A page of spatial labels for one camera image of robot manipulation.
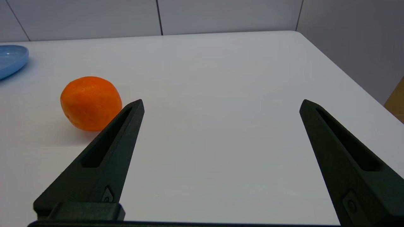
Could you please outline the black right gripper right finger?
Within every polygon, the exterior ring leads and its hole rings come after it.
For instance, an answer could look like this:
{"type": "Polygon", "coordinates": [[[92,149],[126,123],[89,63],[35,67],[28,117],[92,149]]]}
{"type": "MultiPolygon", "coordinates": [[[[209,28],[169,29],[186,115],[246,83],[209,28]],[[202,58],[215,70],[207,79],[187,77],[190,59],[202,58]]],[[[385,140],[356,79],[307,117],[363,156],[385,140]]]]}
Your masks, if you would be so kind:
{"type": "Polygon", "coordinates": [[[322,106],[299,113],[341,226],[402,227],[403,178],[322,106]]]}

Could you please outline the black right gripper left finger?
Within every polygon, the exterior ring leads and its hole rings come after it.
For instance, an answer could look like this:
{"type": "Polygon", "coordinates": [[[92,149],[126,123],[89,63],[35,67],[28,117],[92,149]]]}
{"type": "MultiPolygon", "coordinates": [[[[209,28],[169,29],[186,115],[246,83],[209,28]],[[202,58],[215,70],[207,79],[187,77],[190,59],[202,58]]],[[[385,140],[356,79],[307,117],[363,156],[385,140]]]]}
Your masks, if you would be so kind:
{"type": "Polygon", "coordinates": [[[62,202],[119,202],[145,109],[126,105],[34,201],[39,220],[62,202]]]}

